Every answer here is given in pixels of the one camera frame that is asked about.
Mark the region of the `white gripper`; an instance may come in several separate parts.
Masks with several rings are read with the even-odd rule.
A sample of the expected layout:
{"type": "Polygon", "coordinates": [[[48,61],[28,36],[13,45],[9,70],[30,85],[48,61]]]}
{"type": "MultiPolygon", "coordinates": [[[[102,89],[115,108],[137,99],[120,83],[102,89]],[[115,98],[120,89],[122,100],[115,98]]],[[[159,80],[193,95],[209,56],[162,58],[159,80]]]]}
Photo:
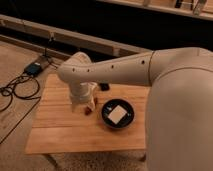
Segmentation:
{"type": "Polygon", "coordinates": [[[97,84],[94,82],[89,83],[76,83],[69,85],[70,100],[72,105],[72,111],[84,104],[91,111],[95,110],[95,98],[94,91],[97,88],[97,84]]]}

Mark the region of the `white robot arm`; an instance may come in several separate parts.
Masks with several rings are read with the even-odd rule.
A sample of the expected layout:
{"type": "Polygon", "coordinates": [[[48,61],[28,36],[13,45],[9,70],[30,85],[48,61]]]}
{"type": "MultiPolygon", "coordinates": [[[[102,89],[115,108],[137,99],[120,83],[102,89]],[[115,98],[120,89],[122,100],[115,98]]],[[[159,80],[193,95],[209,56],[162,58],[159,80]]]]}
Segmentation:
{"type": "Polygon", "coordinates": [[[77,52],[58,69],[74,104],[90,85],[150,88],[145,111],[148,171],[213,171],[213,52],[187,47],[92,62],[77,52]]]}

